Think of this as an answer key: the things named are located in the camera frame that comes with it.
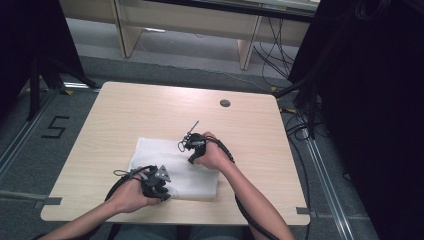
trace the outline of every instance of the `black cable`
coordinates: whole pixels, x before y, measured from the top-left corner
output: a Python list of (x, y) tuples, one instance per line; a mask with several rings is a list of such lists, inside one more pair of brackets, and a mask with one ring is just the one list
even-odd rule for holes
[(284, 52), (284, 50), (283, 50), (283, 48), (281, 47), (281, 44), (282, 44), (282, 38), (281, 38), (281, 28), (282, 28), (282, 26), (283, 26), (283, 20), (281, 20), (280, 19), (280, 25), (279, 25), (279, 31), (278, 31), (278, 33), (277, 33), (277, 35), (275, 35), (275, 31), (274, 31), (274, 27), (272, 26), (272, 23), (271, 23), (271, 18), (268, 18), (268, 22), (269, 22), (269, 25), (270, 25), (270, 27), (271, 27), (271, 31), (272, 31), (272, 35), (274, 36), (274, 44), (277, 44), (277, 47), (278, 47), (278, 49), (280, 50), (280, 54), (281, 54), (281, 57), (282, 57), (282, 59), (283, 59), (283, 65), (284, 65), (284, 68), (285, 68), (285, 70), (286, 70), (286, 74), (287, 75), (289, 75), (290, 74), (290, 68), (288, 67), (288, 65), (287, 65), (287, 63), (288, 63), (288, 61), (285, 59), (285, 57), (284, 57), (284, 55), (286, 55), (290, 60), (292, 60), (292, 62), (294, 61), (292, 58), (290, 58), (285, 52)]
[[(265, 49), (262, 46), (262, 43), (261, 42), (259, 42), (259, 46), (261, 47), (262, 52), (264, 52), (266, 54), (267, 52), (265, 51)], [(281, 61), (281, 62), (284, 61), (284, 59), (281, 59), (281, 58), (278, 58), (278, 57), (274, 57), (272, 55), (270, 57), (273, 58), (273, 59), (275, 59), (275, 60)]]
[(304, 127), (306, 127), (306, 124), (304, 124), (304, 123), (300, 123), (300, 124), (298, 124), (298, 125), (296, 125), (296, 126), (294, 126), (294, 127), (291, 127), (291, 128), (289, 128), (289, 129), (286, 129), (287, 134), (289, 134), (289, 135), (293, 134), (293, 132), (295, 132), (295, 131), (293, 131), (292, 133), (289, 133), (289, 132), (290, 132), (290, 131), (292, 131), (293, 129), (295, 129), (295, 130), (299, 130), (299, 129), (296, 129), (296, 128), (298, 128), (298, 127), (301, 127), (301, 129), (303, 129)]
[[(138, 168), (138, 169), (131, 169), (129, 172), (124, 171), (124, 170), (113, 171), (113, 174), (115, 174), (116, 176), (119, 176), (121, 178), (110, 188), (109, 192), (106, 195), (105, 202), (107, 200), (109, 200), (109, 198), (112, 197), (112, 195), (115, 193), (116, 189), (118, 189), (126, 181), (135, 179), (135, 180), (139, 181), (140, 183), (143, 183), (140, 179), (135, 178), (134, 174), (137, 174), (137, 173), (139, 173), (143, 170), (146, 170), (146, 169), (151, 169), (152, 167), (153, 166), (150, 165), (150, 166), (146, 166), (146, 167), (142, 167), (142, 168)], [(101, 226), (102, 226), (102, 224), (98, 225), (93, 230), (91, 230), (90, 232), (78, 237), (77, 239), (89, 240), (91, 237), (93, 237), (99, 231)], [(117, 230), (119, 230), (120, 224), (114, 224), (113, 227), (115, 228), (115, 231), (117, 231)]]
[(287, 127), (289, 126), (289, 124), (290, 124), (290, 122), (291, 122), (291, 120), (293, 120), (293, 118), (294, 117), (296, 117), (297, 116), (297, 114), (294, 114), (288, 121), (287, 121), (287, 123), (286, 123), (286, 125), (284, 126), (284, 128), (285, 129), (287, 129)]
[(256, 51), (256, 53), (259, 55), (259, 57), (264, 61), (264, 65), (262, 66), (262, 71), (263, 68), (265, 66), (265, 63), (267, 63), (268, 65), (270, 65), (275, 71), (277, 71), (281, 76), (287, 78), (287, 74), (285, 72), (283, 72), (280, 68), (278, 68), (273, 62), (271, 62), (270, 60), (268, 60), (266, 57), (264, 57), (261, 53), (259, 53), (258, 49), (256, 49), (255, 46), (253, 46), (253, 49)]
[(270, 240), (278, 240), (278, 237), (276, 237), (274, 234), (268, 232), (265, 228), (263, 228), (261, 225), (259, 225), (246, 211), (246, 209), (243, 207), (243, 204), (241, 204), (240, 200), (238, 199), (237, 195), (234, 195), (236, 199), (237, 206), (243, 215), (243, 217), (247, 220), (247, 222), (252, 225), (258, 232), (260, 232), (262, 235), (264, 235), (266, 238)]
[[(325, 120), (324, 120), (324, 117), (323, 117), (323, 115), (322, 115), (322, 109), (321, 109), (321, 102), (316, 102), (316, 108), (317, 108), (317, 111), (316, 111), (316, 113), (317, 113), (317, 115), (316, 115), (316, 119), (318, 120), (318, 122), (317, 123), (319, 123), (319, 124), (324, 124), (325, 125)], [(323, 133), (321, 133), (320, 131), (318, 131), (318, 129), (316, 129), (316, 128), (314, 128), (314, 131), (315, 131), (315, 133), (316, 134), (318, 134), (318, 135), (320, 135), (321, 137), (325, 137), (325, 138), (331, 138), (331, 134), (329, 134), (328, 132), (327, 132), (327, 134), (323, 134)]]
[(308, 126), (305, 126), (305, 127), (302, 127), (301, 129), (296, 129), (296, 131), (294, 131), (294, 137), (296, 138), (296, 140), (298, 140), (298, 141), (305, 141), (305, 140), (307, 140), (307, 139), (309, 139), (309, 137), (310, 137), (310, 133), (309, 133), (309, 131), (307, 131), (306, 133), (306, 136), (305, 137), (299, 137), (297, 134), (299, 133), (299, 131), (300, 130), (304, 130), (304, 129), (307, 129), (308, 128)]
[(233, 155), (231, 155), (230, 153), (230, 150), (228, 150), (228, 148), (219, 139), (216, 139), (215, 137), (212, 137), (212, 136), (207, 136), (206, 139), (218, 144), (218, 147), (220, 147), (224, 151), (224, 153), (227, 154), (228, 159), (230, 159), (230, 161), (233, 162), (234, 164), (236, 163), (234, 161)]

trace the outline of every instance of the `white cloth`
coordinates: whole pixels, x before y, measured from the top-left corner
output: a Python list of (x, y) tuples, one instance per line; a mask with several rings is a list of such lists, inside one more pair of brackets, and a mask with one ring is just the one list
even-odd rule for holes
[(178, 141), (139, 138), (129, 169), (165, 165), (171, 182), (166, 182), (171, 198), (211, 200), (216, 197), (218, 171), (190, 164), (187, 160), (194, 151), (181, 152)]

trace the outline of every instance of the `hand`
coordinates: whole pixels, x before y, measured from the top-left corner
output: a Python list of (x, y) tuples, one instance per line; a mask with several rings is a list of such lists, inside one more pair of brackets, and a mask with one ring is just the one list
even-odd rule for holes
[[(205, 132), (202, 134), (203, 137), (216, 138), (211, 132)], [(194, 160), (195, 164), (201, 164), (209, 169), (221, 171), (223, 164), (230, 162), (227, 154), (218, 147), (218, 144), (212, 141), (206, 141), (206, 152), (205, 155)]]
[[(136, 174), (134, 178), (140, 180), (141, 176)], [(117, 213), (131, 213), (142, 207), (154, 206), (160, 203), (159, 198), (148, 198), (143, 195), (141, 182), (137, 179), (130, 179), (124, 182), (107, 200), (114, 206)]]

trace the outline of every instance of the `wooden table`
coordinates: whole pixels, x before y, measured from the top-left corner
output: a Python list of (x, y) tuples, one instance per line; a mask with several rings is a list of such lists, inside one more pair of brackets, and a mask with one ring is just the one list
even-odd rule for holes
[[(222, 107), (220, 101), (231, 102)], [(306, 225), (309, 215), (275, 98), (271, 95), (108, 82), (44, 206), (46, 221), (71, 221), (104, 201), (127, 169), (139, 137), (181, 140), (210, 130), (230, 149), (237, 166), (272, 202), (289, 225)], [(110, 222), (245, 225), (227, 180), (219, 175), (211, 202), (170, 199), (155, 207), (119, 214)]]

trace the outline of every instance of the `haptic device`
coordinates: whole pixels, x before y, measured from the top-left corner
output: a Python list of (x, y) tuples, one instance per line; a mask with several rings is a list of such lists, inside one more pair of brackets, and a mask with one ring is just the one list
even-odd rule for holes
[[(157, 166), (149, 165), (142, 168), (131, 169), (129, 172), (115, 170), (113, 173), (116, 176), (120, 176), (121, 179), (113, 185), (106, 197), (106, 200), (112, 196), (119, 186), (129, 179), (136, 179), (141, 182), (141, 189), (143, 191), (143, 195), (146, 197), (159, 198), (161, 201), (166, 201), (169, 197), (171, 197), (171, 195), (168, 194), (168, 189), (164, 187), (166, 182), (171, 182), (171, 178), (169, 177), (168, 171), (164, 165), (162, 165), (159, 169)], [(135, 178), (134, 174), (139, 174), (141, 176), (141, 180)]]
[(211, 141), (218, 144), (218, 147), (220, 147), (225, 152), (225, 154), (227, 154), (230, 161), (234, 162), (233, 156), (231, 155), (230, 151), (227, 149), (227, 147), (225, 147), (225, 145), (220, 140), (212, 136), (205, 137), (199, 133), (191, 133), (198, 123), (199, 123), (199, 120), (197, 120), (194, 126), (190, 129), (190, 131), (186, 133), (186, 135), (183, 137), (183, 140), (181, 140), (178, 143), (178, 148), (180, 149), (181, 152), (184, 152), (185, 149), (189, 151), (191, 149), (194, 149), (194, 153), (189, 157), (188, 161), (191, 164), (193, 164), (196, 158), (205, 155), (206, 143), (207, 141)]

